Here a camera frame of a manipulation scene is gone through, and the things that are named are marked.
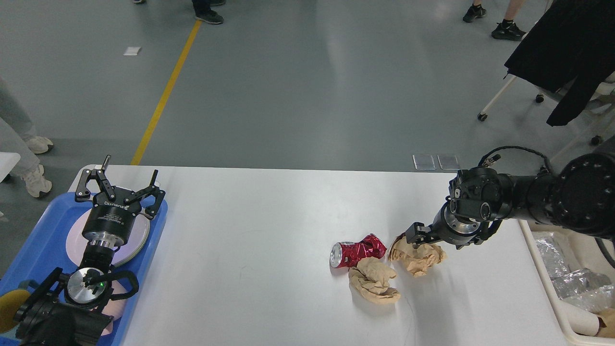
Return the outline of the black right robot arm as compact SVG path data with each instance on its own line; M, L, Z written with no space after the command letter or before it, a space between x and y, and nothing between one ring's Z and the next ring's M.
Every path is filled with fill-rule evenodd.
M477 167L457 171L433 222L413 223L403 234L406 242L415 249L440 241L461 249L481 245L504 219L521 219L592 236L607 262L614 264L603 243L615 234L614 147L602 145L579 156L559 174L552 172L548 158L535 176L497 173L490 164L499 157L493 149Z

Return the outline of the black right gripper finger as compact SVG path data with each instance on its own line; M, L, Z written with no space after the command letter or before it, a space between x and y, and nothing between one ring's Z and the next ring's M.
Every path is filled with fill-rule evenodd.
M440 238L430 226L414 222L406 230L406 243L417 249L421 245L431 245L440 242Z

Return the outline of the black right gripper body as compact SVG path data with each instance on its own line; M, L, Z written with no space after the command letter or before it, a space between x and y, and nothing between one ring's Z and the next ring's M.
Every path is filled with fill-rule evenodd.
M433 219L430 229L440 241L461 249L472 244L481 230L481 223L470 219L458 219L450 211L449 205L444 204Z

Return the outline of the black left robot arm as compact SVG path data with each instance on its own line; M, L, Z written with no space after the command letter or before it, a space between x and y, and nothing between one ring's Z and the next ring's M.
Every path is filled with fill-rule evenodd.
M46 208L1 282L1 332L20 345L117 346L168 210L157 172L141 190L84 168Z

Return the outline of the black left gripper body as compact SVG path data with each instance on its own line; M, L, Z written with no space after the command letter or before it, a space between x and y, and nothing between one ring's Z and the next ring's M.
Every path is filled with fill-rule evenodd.
M94 202L83 229L83 237L88 240L86 250L111 250L126 245L140 211L139 201L127 205L109 201Z

